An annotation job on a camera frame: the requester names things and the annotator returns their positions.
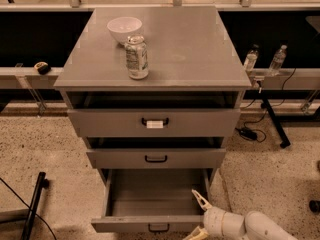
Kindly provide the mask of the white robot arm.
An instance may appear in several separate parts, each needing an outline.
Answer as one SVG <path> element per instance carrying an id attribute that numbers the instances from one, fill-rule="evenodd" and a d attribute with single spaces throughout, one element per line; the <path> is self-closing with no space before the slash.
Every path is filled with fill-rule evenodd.
<path id="1" fill-rule="evenodd" d="M 183 240 L 205 240 L 227 237 L 230 240 L 298 240 L 272 219 L 258 211 L 245 216 L 227 212 L 211 205 L 198 191 L 191 190 L 205 211 L 202 226 L 197 226 Z"/>

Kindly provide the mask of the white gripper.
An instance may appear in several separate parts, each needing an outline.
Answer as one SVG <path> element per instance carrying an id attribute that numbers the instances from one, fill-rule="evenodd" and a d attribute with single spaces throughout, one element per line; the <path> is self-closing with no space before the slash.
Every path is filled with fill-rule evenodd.
<path id="1" fill-rule="evenodd" d="M 245 222 L 242 215 L 226 212 L 212 207 L 197 190 L 192 189 L 199 206 L 204 213 L 204 228 L 197 226 L 183 240 L 205 240 L 209 235 L 213 237 L 241 238 L 245 235 Z"/>

